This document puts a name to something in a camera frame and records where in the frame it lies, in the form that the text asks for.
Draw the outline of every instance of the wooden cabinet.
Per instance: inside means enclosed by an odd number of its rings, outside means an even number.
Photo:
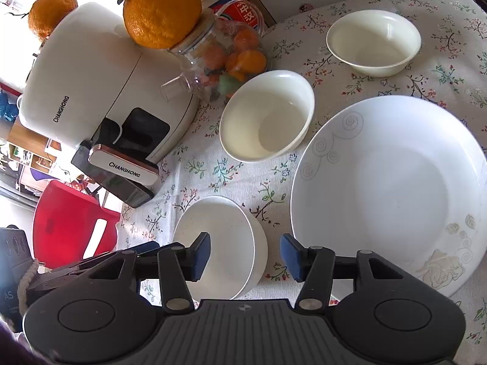
[[[27,129],[22,126],[17,119],[7,137],[7,142],[9,144],[9,159],[22,163],[25,166],[29,166],[42,173],[49,174],[56,157],[45,152],[48,143],[47,137]],[[16,147],[29,151],[31,153],[30,158],[23,161],[18,156],[15,156],[14,151]]]

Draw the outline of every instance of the large white plate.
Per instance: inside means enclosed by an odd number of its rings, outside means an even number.
[[[294,237],[337,256],[372,250],[446,296],[485,253],[487,163],[473,135],[430,102],[350,106],[306,148],[291,192]],[[342,299],[351,281],[335,281]]]

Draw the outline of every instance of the air fryer handle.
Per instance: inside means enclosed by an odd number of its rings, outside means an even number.
[[[88,162],[143,185],[153,185],[159,177],[159,169],[153,163],[138,161],[105,144],[91,148]]]
[[[89,163],[88,156],[91,148],[92,143],[83,141],[72,157],[72,165],[132,208],[142,206],[154,197],[154,193],[144,185]]]

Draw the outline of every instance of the white plate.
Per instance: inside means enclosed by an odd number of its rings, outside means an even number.
[[[191,296],[201,299],[234,299],[245,295],[261,279],[267,263],[267,240],[255,217],[223,196],[208,196],[184,212],[173,241],[189,247],[207,231],[211,253],[198,282],[187,282]]]
[[[485,253],[487,164],[473,135],[430,102],[382,96],[323,126],[291,192],[293,233],[337,256],[372,250],[452,295]],[[352,292],[336,281],[333,296]]]

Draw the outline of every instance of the glass jar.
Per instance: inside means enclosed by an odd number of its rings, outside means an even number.
[[[251,9],[258,20],[257,30],[218,17],[231,4]],[[261,12],[246,0],[230,1],[217,14],[204,9],[191,33],[170,49],[180,60],[181,74],[161,86],[163,96],[171,99],[188,91],[206,102],[226,103],[242,84],[269,70],[263,31]]]

